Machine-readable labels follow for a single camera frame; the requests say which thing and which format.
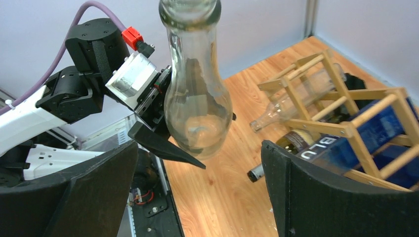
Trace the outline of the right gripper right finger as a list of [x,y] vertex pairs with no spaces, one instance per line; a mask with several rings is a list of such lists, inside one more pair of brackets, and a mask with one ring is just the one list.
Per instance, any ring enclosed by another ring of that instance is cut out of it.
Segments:
[[360,183],[264,140],[261,163],[281,237],[416,237],[419,194]]

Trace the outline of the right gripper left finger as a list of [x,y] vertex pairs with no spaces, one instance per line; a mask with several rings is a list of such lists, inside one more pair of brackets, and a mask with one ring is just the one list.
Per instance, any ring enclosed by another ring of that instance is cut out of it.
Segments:
[[128,141],[95,158],[0,190],[3,237],[115,237],[138,160]]

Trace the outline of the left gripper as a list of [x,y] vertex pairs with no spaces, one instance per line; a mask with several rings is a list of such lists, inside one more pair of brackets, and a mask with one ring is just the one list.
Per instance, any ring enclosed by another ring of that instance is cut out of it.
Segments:
[[134,111],[144,124],[137,121],[127,134],[161,159],[188,163],[206,169],[201,161],[165,139],[170,137],[164,116],[164,100],[171,73],[171,66],[153,72],[152,80],[137,98],[138,105]]

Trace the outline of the clear bottle dark label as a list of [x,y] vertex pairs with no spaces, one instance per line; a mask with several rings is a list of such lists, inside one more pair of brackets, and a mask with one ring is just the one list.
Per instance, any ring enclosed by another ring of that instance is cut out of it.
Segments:
[[232,101],[217,62],[218,0],[162,0],[171,80],[164,101],[167,127],[177,145],[198,160],[223,146],[233,120]]

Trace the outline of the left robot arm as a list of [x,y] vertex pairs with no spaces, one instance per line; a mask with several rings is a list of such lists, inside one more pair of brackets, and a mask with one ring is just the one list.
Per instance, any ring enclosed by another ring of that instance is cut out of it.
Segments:
[[205,165],[168,141],[163,113],[171,67],[157,70],[150,61],[154,47],[134,28],[121,30],[110,18],[72,26],[64,41],[73,65],[49,76],[20,104],[9,102],[0,117],[0,185],[14,187],[94,156],[65,150],[47,164],[46,146],[32,139],[65,124],[73,124],[103,110],[105,97],[131,110],[138,121],[128,136],[157,157]]

